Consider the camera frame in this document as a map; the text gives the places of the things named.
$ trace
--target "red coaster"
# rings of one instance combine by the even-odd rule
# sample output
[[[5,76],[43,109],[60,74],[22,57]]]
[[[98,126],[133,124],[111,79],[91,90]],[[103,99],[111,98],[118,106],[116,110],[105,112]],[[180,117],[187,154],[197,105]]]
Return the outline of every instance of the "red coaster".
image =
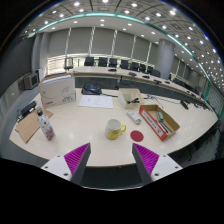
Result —
[[[132,131],[131,138],[135,142],[141,142],[144,139],[144,135],[140,131]]]

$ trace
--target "pink object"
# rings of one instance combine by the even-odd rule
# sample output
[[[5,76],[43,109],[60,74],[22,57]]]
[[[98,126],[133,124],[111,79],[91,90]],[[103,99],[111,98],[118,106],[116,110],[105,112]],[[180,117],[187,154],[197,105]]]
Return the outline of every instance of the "pink object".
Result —
[[[68,167],[69,167],[72,175],[74,174],[80,161],[82,160],[82,156],[83,156],[86,148],[88,147],[88,145],[89,145],[89,143],[85,144],[83,146],[80,146],[79,148],[74,149],[71,152],[64,155],[65,161],[68,164]]]
[[[154,169],[159,159],[159,155],[145,148],[144,146],[141,146],[135,143],[134,143],[134,146],[137,149],[141,157],[141,160],[145,165],[146,170],[148,171],[149,175],[151,175],[152,170]]]

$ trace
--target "yellow mug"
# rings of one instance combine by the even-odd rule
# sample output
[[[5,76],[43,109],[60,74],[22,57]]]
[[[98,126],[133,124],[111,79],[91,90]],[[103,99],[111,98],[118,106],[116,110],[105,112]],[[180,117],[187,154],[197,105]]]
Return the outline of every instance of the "yellow mug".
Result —
[[[106,128],[105,128],[105,135],[109,139],[117,139],[121,132],[126,131],[126,124],[121,124],[120,121],[116,119],[111,119],[107,122]]]

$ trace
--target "table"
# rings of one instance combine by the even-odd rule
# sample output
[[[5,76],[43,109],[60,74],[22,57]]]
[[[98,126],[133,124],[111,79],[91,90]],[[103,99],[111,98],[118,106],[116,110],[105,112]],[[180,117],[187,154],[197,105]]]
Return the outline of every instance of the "table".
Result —
[[[167,81],[167,80],[158,78],[155,76],[151,76],[149,74],[144,74],[141,72],[130,71],[130,70],[125,70],[125,69],[120,69],[120,68],[117,68],[116,72],[110,72],[110,71],[108,71],[109,69],[111,69],[111,68],[85,66],[85,67],[75,67],[70,72],[73,72],[75,77],[103,77],[103,78],[114,78],[114,79],[120,79],[122,77],[122,79],[126,79],[126,80],[129,80],[131,77],[129,75],[129,72],[133,72],[137,75],[137,76],[135,76],[135,80],[137,82],[147,83],[147,84],[155,86],[158,84],[156,84],[153,80],[158,80],[158,81],[161,81],[159,86],[169,89],[169,90],[175,90],[179,93],[182,93],[182,94],[184,94],[188,97],[191,97],[193,99],[197,99],[199,102],[208,105],[206,103],[206,101],[204,99],[202,99],[199,95],[195,94],[194,92],[192,92],[180,85],[177,85],[174,82],[171,82],[170,80],[168,80],[170,82],[170,84],[167,84],[167,83],[165,83],[165,81]],[[150,79],[143,78],[142,77],[143,75],[150,76]]]
[[[103,89],[102,92],[118,95],[117,90]],[[163,110],[180,125],[180,129],[173,136],[161,141],[144,119],[140,125],[136,125],[127,115],[127,109],[121,106],[117,98],[113,97],[113,109],[104,109],[78,107],[81,97],[81,89],[76,88],[75,102],[48,109],[54,113],[50,118],[56,133],[56,138],[53,141],[48,141],[39,129],[25,144],[19,133],[15,131],[15,127],[11,132],[10,140],[22,149],[49,160],[57,154],[66,154],[90,142],[91,155],[87,162],[88,167],[122,166],[135,163],[132,155],[132,144],[135,142],[130,138],[130,133],[133,130],[141,131],[144,135],[144,140],[137,144],[143,145],[158,155],[164,155],[189,145],[217,121],[213,111],[196,108],[192,104],[189,105],[189,110],[186,110],[179,100],[159,97],[157,99],[162,104]],[[42,106],[40,94],[33,100]],[[145,100],[145,104],[158,104],[158,102],[148,99]],[[139,114],[139,109],[136,108],[133,111]],[[126,132],[116,140],[110,140],[104,134],[106,123],[112,118],[127,125]]]

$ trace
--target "paper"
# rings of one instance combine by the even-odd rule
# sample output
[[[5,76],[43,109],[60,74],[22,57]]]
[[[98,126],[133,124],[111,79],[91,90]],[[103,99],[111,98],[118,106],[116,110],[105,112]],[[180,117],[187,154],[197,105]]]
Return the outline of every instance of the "paper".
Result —
[[[111,96],[84,95],[79,103],[79,107],[101,107],[114,108]]]

